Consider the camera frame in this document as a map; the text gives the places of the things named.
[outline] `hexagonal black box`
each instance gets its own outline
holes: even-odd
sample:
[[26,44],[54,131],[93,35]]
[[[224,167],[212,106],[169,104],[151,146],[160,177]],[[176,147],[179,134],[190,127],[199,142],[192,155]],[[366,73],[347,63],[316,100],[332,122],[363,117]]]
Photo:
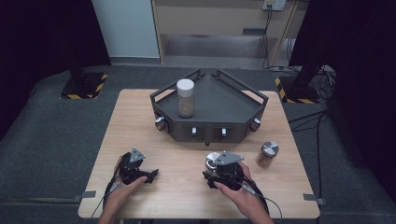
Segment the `hexagonal black box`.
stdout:
[[[150,95],[159,131],[178,142],[239,143],[256,132],[268,97],[225,71],[206,76],[198,69],[182,77],[194,82],[194,114],[183,119],[177,113],[177,82]],[[246,94],[249,91],[259,101]]]

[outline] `white wall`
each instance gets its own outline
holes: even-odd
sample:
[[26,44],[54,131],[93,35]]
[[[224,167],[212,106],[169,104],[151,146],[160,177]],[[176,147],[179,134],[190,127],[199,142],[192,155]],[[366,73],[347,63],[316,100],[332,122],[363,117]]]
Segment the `white wall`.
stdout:
[[110,57],[160,58],[150,0],[92,0]]

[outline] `black and yellow hazard tape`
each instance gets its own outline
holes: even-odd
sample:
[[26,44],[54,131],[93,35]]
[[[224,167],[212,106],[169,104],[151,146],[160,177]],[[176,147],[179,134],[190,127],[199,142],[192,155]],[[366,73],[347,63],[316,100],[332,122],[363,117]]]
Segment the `black and yellow hazard tape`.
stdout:
[[62,94],[60,98],[61,99],[72,99],[72,100],[78,100],[78,99],[94,99],[99,95],[99,92],[102,90],[103,86],[105,85],[105,81],[107,79],[107,75],[102,75],[102,78],[96,88],[96,91],[93,94]]
[[290,103],[290,104],[319,104],[319,99],[290,99],[283,88],[280,79],[275,79],[275,83],[277,86],[277,90],[279,91],[279,97],[283,103]]

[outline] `hand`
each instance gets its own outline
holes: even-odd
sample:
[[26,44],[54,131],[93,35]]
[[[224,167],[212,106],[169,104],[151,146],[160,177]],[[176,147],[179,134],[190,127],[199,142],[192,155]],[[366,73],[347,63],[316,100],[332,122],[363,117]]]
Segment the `hand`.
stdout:
[[[248,167],[241,161],[239,161],[238,164],[241,166],[244,175],[249,180],[252,180]],[[223,195],[235,203],[242,215],[250,219],[250,221],[254,224],[274,223],[263,208],[260,199],[258,199],[255,195],[251,194],[244,188],[232,190],[219,182],[215,182],[215,185]]]
[[110,224],[114,223],[117,213],[123,207],[123,205],[128,201],[129,196],[140,186],[142,186],[148,178],[146,176],[141,176],[129,185],[122,183],[120,177],[114,181],[113,186],[119,183],[119,186],[111,192],[106,200],[105,207],[103,209],[102,215],[99,217],[99,224]]

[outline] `gray carpet floor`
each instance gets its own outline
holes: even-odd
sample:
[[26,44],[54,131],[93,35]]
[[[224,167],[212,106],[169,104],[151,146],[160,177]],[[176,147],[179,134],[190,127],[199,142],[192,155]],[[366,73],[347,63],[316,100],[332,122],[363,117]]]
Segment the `gray carpet floor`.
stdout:
[[[97,66],[86,70],[108,75],[97,99],[59,99],[69,73],[47,77],[35,85],[25,108],[0,142],[0,223],[90,223],[78,217],[77,204],[11,202],[10,199],[72,199],[81,194],[119,92],[159,89],[192,71],[144,66]],[[275,78],[292,76],[263,70],[226,71],[259,91],[277,91]],[[318,82],[316,78],[313,84],[318,86]],[[327,109],[324,100],[315,105],[283,104],[283,107],[288,120]],[[307,120],[293,122],[290,127]],[[317,119],[301,128],[316,123]],[[294,132],[293,136],[312,188],[319,195],[316,131],[314,128]],[[319,139],[321,193],[326,200],[320,207],[320,218],[285,219],[282,223],[396,223],[395,203],[369,170],[354,167],[331,118],[320,123]]]

